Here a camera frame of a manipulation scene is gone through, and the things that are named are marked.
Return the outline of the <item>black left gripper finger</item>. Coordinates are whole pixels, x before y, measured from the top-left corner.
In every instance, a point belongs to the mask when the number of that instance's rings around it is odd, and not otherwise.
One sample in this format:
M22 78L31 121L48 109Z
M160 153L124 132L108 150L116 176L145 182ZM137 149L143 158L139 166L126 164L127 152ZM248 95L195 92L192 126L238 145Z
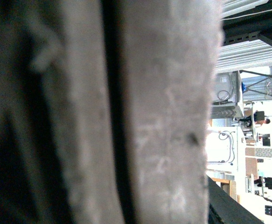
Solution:
M262 221L208 178L209 224L261 224Z

